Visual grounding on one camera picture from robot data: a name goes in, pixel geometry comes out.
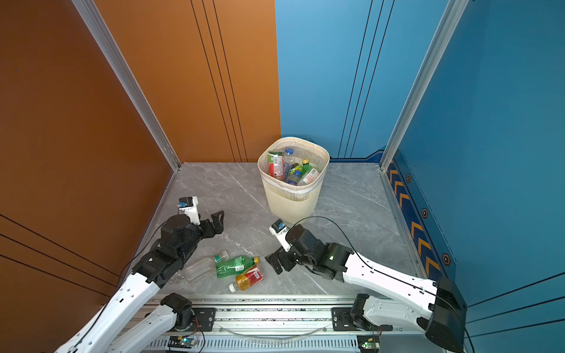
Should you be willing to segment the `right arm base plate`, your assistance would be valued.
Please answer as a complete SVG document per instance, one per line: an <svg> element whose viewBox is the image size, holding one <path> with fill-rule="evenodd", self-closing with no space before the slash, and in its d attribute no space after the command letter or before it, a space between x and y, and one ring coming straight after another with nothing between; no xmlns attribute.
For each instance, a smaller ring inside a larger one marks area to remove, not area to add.
<svg viewBox="0 0 565 353"><path fill-rule="evenodd" d="M333 307L331 309L331 315L333 330L335 332L390 332L394 329L394 327L389 324L372 324L363 316L362 310L354 310L352 307Z"/></svg>

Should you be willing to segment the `clear bottle pink label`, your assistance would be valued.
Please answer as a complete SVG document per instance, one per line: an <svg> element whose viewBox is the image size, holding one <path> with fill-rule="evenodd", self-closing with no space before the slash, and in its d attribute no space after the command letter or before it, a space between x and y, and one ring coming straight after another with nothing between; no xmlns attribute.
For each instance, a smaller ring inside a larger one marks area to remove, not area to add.
<svg viewBox="0 0 565 353"><path fill-rule="evenodd" d="M298 182L298 186L312 184L313 182L315 182L317 180L319 175L320 175L320 173L316 168L314 168L310 165L304 166L303 167L303 175L302 175L300 181Z"/></svg>

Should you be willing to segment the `clear bottle blue label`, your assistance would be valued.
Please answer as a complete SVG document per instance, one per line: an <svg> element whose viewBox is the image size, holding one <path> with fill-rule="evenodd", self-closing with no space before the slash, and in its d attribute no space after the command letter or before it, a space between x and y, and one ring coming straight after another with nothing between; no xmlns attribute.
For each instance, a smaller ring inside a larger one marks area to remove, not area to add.
<svg viewBox="0 0 565 353"><path fill-rule="evenodd" d="M302 179L302 172L300 170L295 170L292 175L288 176L286 183L289 185L298 185L301 179Z"/></svg>

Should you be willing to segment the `green bottle white cap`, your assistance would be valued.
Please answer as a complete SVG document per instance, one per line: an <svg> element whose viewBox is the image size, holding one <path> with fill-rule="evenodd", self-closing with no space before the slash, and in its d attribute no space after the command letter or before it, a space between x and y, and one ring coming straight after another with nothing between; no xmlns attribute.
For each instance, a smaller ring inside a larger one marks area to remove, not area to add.
<svg viewBox="0 0 565 353"><path fill-rule="evenodd" d="M225 278L237 276L259 263L258 257L238 256L216 264L216 276Z"/></svg>

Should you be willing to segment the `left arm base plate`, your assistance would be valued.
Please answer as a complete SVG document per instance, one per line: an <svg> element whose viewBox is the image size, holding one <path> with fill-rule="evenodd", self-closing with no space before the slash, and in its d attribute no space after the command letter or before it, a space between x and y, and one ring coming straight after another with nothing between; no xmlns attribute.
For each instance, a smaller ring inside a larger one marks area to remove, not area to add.
<svg viewBox="0 0 565 353"><path fill-rule="evenodd" d="M178 313L173 331L195 333L199 330L211 332L216 319L216 308L197 307Z"/></svg>

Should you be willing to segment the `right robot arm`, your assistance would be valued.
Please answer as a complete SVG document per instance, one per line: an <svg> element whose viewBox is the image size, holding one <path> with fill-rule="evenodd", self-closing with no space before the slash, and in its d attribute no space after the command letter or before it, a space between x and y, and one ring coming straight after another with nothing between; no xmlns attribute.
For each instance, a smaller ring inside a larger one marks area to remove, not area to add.
<svg viewBox="0 0 565 353"><path fill-rule="evenodd" d="M393 306L368 294L357 295L350 311L358 329L381 326L409 328L450 352L464 352L467 305L449 278L424 279L375 263L350 247L323 243L297 224L288 227L277 220L269 228L280 243L266 261L277 274L304 266L314 275L357 285L393 300Z"/></svg>

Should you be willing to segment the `clear soda water bottle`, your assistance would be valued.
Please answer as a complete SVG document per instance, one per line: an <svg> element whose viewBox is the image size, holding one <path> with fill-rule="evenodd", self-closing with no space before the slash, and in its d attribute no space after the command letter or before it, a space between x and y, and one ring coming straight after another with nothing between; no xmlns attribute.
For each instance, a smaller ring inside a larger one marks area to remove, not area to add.
<svg viewBox="0 0 565 353"><path fill-rule="evenodd" d="M288 174L292 166L294 165L294 150L292 148L290 147L285 148L283 161L284 161L284 177L285 179L287 179Z"/></svg>

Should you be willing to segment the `dark green bottle yellow cap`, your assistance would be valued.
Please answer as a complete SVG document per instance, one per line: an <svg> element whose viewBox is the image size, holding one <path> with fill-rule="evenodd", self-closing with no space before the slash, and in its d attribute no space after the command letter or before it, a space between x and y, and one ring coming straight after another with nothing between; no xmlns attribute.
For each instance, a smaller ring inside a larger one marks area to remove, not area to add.
<svg viewBox="0 0 565 353"><path fill-rule="evenodd" d="M306 175L312 169L316 169L316 165L308 159L303 160L302 175Z"/></svg>

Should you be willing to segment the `orange drink bottle red label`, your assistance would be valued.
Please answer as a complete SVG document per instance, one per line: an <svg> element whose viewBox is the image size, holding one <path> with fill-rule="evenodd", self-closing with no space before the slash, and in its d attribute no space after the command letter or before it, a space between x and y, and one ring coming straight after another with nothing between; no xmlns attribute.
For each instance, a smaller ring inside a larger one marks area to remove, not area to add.
<svg viewBox="0 0 565 353"><path fill-rule="evenodd" d="M260 269L257 266L252 266L244 273L237 276L235 281L229 285L229 290L231 293L246 291L263 281L263 279L264 276L260 272Z"/></svg>

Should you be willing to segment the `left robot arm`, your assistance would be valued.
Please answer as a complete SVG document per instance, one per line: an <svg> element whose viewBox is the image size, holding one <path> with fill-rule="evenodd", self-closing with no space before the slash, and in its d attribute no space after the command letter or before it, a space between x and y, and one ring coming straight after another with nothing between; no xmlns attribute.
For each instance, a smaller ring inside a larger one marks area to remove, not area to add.
<svg viewBox="0 0 565 353"><path fill-rule="evenodd" d="M224 211L201 220L177 214L160 228L160 238L133 266L107 304L59 352L140 352L171 329L187 329L195 319L192 303L167 295L142 322L122 330L133 316L188 262L200 241L224 231Z"/></svg>

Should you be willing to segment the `bright green bottle yellow cap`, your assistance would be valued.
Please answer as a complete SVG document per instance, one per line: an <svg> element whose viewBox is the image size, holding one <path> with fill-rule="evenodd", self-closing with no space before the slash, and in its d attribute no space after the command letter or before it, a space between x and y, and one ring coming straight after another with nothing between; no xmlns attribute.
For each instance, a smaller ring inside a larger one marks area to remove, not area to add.
<svg viewBox="0 0 565 353"><path fill-rule="evenodd" d="M296 171L299 171L300 173L303 172L303 165L301 163L294 163L294 165L291 166L291 170L289 171L289 174L293 175Z"/></svg>

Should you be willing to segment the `clear bottle red Qoo label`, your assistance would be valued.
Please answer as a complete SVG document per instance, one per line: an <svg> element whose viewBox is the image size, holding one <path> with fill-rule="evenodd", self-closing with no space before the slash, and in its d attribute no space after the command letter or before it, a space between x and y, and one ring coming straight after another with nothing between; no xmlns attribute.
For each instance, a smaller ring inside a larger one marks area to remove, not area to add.
<svg viewBox="0 0 565 353"><path fill-rule="evenodd" d="M269 175L279 181L285 180L284 154L282 151L270 151L268 153Z"/></svg>

